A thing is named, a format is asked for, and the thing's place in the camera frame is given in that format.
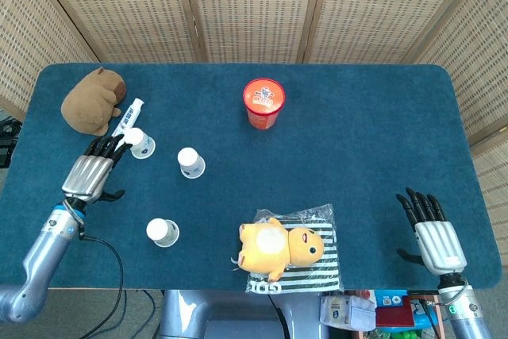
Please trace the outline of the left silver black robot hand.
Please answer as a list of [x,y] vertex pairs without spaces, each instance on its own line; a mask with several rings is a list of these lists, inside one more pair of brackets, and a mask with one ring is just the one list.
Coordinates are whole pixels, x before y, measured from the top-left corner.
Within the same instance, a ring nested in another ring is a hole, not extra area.
[[125,194],[125,190],[104,191],[110,172],[132,148],[131,144],[120,144],[123,138],[123,133],[115,137],[96,137],[75,161],[62,186],[65,202],[70,207],[84,212],[88,205],[97,201],[114,202]]

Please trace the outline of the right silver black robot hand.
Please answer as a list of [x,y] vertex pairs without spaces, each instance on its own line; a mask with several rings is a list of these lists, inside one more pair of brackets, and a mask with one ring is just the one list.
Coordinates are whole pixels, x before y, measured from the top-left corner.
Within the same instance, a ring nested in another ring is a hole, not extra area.
[[457,233],[437,198],[408,187],[406,193],[407,196],[397,194],[396,199],[406,213],[420,253],[409,254],[401,248],[397,253],[405,261],[422,265],[436,276],[461,273],[468,262]]

